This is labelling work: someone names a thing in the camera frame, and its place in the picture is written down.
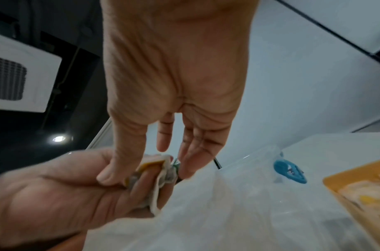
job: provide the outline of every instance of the blue clip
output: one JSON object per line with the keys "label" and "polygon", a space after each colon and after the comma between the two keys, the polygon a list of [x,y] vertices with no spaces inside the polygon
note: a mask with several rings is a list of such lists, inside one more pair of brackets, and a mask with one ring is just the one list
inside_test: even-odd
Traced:
{"label": "blue clip", "polygon": [[300,170],[297,165],[293,164],[290,161],[277,160],[276,162],[274,162],[274,170],[277,173],[287,177],[288,179],[291,179],[298,183],[302,183],[302,184],[307,183],[307,180],[305,176],[303,175],[302,170]]}

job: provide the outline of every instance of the air conditioner vent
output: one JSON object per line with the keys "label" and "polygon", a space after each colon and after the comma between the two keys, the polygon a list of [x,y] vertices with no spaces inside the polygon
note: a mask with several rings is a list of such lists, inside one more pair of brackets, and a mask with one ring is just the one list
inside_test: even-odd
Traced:
{"label": "air conditioner vent", "polygon": [[0,58],[0,99],[21,100],[26,74],[27,69],[22,64]]}

